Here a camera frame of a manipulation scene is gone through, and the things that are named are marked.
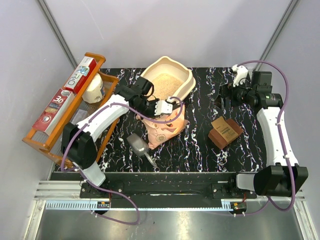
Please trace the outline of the grey metal scoop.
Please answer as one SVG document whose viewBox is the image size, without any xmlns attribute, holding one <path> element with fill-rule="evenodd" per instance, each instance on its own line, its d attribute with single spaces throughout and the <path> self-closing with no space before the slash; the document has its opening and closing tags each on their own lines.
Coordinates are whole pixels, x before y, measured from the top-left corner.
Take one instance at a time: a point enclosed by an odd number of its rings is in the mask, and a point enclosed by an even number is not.
<svg viewBox="0 0 320 240">
<path fill-rule="evenodd" d="M 154 168 L 158 167 L 156 161 L 149 155 L 148 144 L 140 136 L 138 136 L 136 133 L 133 133 L 127 137 L 127 141 L 131 146 L 133 152 L 138 157 L 145 156 Z"/>
</svg>

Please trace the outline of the pink cat litter bag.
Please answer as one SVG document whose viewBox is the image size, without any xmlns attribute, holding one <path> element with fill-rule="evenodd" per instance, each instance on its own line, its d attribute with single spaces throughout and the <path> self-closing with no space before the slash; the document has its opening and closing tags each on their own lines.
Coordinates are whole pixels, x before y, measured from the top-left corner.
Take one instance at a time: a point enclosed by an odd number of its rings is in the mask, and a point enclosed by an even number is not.
<svg viewBox="0 0 320 240">
<path fill-rule="evenodd" d="M 163 115 L 159 119 L 156 119 L 161 123 L 155 123 L 136 115 L 135 118 L 142 121 L 147 130 L 148 146 L 151 150 L 154 150 L 159 145 L 177 136 L 186 127 L 188 120 L 185 119 L 185 105 L 183 105 L 182 112 L 177 119 L 169 123 L 163 123 L 177 117 L 180 109 L 181 108 L 178 107 L 172 111 L 171 115 Z"/>
</svg>

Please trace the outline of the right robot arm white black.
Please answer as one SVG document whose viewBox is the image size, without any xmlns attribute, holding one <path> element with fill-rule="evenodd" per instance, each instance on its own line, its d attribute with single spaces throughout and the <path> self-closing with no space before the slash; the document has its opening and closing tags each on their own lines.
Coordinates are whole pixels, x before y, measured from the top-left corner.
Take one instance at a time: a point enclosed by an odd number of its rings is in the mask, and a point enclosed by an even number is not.
<svg viewBox="0 0 320 240">
<path fill-rule="evenodd" d="M 265 149 L 266 167 L 257 173 L 239 173 L 228 184 L 227 192 L 239 198 L 245 190 L 258 196 L 293 197 L 307 180 L 308 169 L 299 166 L 290 145 L 284 120 L 284 102 L 279 93 L 272 92 L 270 71 L 249 71 L 233 66 L 233 82 L 220 86 L 221 108 L 249 105 L 260 124 Z"/>
</svg>

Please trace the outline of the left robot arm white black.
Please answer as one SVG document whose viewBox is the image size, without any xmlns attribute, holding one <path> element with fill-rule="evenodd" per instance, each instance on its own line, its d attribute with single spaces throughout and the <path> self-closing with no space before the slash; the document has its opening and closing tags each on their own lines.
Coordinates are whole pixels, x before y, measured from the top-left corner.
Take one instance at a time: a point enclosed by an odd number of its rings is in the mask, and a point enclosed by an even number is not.
<svg viewBox="0 0 320 240">
<path fill-rule="evenodd" d="M 108 193 L 106 177 L 100 170 L 96 158 L 98 152 L 95 142 L 100 134 L 117 118 L 126 114 L 128 107 L 147 118 L 155 118 L 165 113 L 162 107 L 166 102 L 159 99 L 148 100 L 146 94 L 154 85 L 137 83 L 130 86 L 121 85 L 109 100 L 92 115 L 77 124 L 67 123 L 62 132 L 61 152 L 63 161 L 69 159 L 79 168 L 85 178 L 92 183 L 91 192 L 98 198 Z"/>
</svg>

